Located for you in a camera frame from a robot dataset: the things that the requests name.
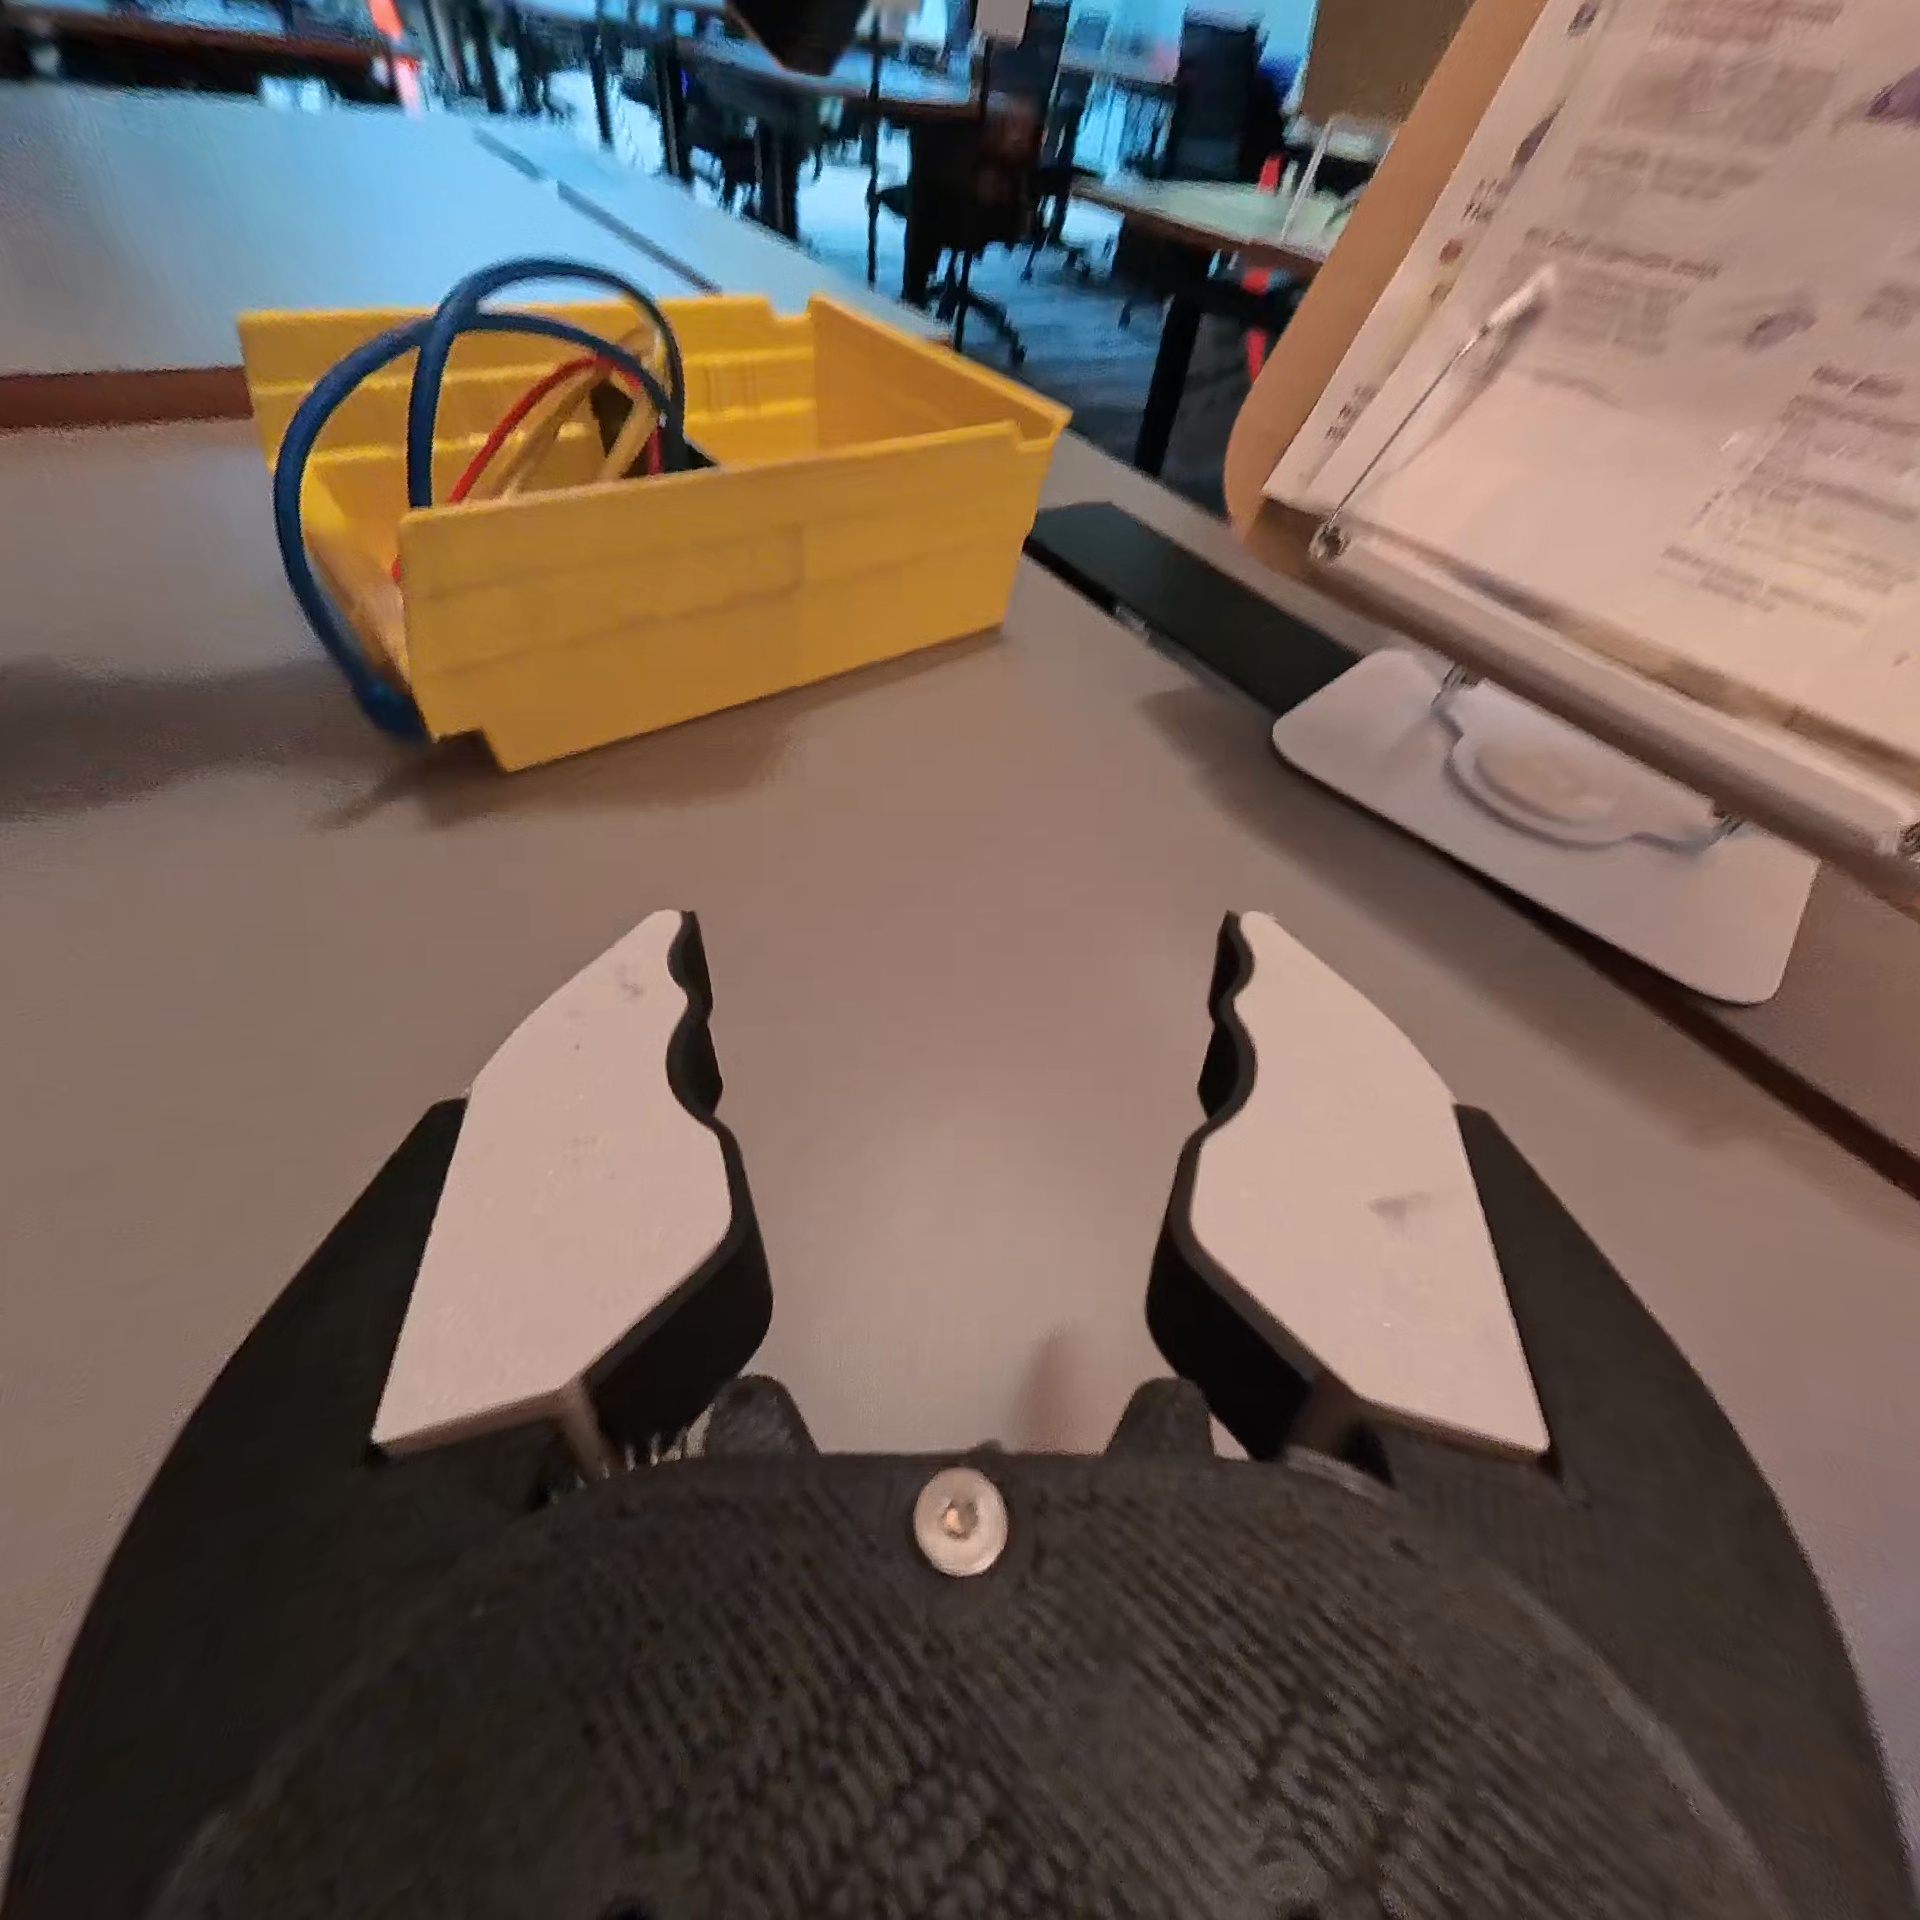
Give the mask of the rows of office desks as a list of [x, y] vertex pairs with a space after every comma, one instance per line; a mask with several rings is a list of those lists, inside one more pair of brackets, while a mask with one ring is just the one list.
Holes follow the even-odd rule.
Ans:
[[971, 40], [973, 5], [949, 5], [958, 33], [947, 66], [909, 81], [903, 5], [872, 5], [831, 73], [793, 72], [766, 56], [727, 5], [5, 5], [5, 76], [62, 78], [119, 90], [256, 97], [265, 82], [325, 84], [351, 106], [396, 106], [414, 81], [411, 27], [428, 34], [456, 81], [470, 72], [491, 113], [505, 113], [495, 48], [508, 45], [524, 113], [544, 107], [548, 72], [587, 66], [596, 125], [609, 136], [615, 61], [638, 53], [640, 99], [653, 107], [668, 163], [691, 170], [694, 117], [712, 107], [751, 129], [756, 218], [795, 236], [795, 202], [772, 213], [775, 188], [799, 182], [805, 123], [837, 110], [843, 133], [868, 144], [877, 125], [913, 144], [908, 180], [875, 176], [875, 204], [909, 202], [923, 178], [977, 188], [983, 209], [1014, 213], [1016, 243], [1048, 245], [1047, 211], [1062, 219], [1076, 168], [1073, 90], [1128, 90], [1133, 73], [1104, 56], [1068, 51], [1068, 5], [1027, 5], [1024, 36]]

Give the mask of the white board stand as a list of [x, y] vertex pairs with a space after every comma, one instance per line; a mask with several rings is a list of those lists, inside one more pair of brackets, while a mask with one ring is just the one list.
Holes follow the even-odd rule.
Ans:
[[1678, 988], [1757, 1006], [1785, 984], [1813, 856], [1457, 665], [1368, 653], [1271, 737], [1295, 772]]

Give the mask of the dark-edged grey desk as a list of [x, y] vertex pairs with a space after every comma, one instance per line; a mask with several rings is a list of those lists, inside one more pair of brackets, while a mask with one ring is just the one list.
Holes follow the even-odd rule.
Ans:
[[1024, 554], [1271, 715], [1304, 704], [1359, 664], [1353, 648], [1113, 502], [1043, 509]]

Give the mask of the cardboard-backed instruction sheet board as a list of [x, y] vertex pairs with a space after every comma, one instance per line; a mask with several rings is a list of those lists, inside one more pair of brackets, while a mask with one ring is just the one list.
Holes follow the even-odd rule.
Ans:
[[1273, 570], [1915, 872], [1918, 8], [1467, 5], [1227, 454]]

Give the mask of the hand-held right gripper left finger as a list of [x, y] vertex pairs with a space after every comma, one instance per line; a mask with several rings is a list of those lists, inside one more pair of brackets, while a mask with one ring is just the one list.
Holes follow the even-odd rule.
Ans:
[[660, 909], [547, 997], [470, 1082], [369, 1442], [419, 1456], [548, 1429], [575, 1462], [681, 1440], [772, 1324], [719, 1115], [703, 933]]

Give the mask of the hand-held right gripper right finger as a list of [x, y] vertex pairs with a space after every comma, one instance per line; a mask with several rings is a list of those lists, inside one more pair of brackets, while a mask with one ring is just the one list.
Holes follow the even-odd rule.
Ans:
[[1225, 914], [1201, 1120], [1145, 1284], [1167, 1370], [1257, 1461], [1382, 1434], [1545, 1462], [1549, 1426], [1445, 1080], [1257, 909]]

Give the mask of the white wood-edged desk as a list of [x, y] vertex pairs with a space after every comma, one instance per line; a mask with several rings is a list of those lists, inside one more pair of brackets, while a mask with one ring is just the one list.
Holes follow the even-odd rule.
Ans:
[[431, 306], [508, 257], [657, 300], [825, 296], [932, 325], [799, 248], [540, 123], [1, 86], [1, 427], [245, 419], [236, 317]]

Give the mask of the yellow bin with black divider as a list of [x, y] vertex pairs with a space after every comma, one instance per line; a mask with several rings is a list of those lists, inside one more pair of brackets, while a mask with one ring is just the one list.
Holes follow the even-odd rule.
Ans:
[[278, 563], [360, 714], [526, 771], [996, 628], [1069, 413], [854, 305], [246, 310]]

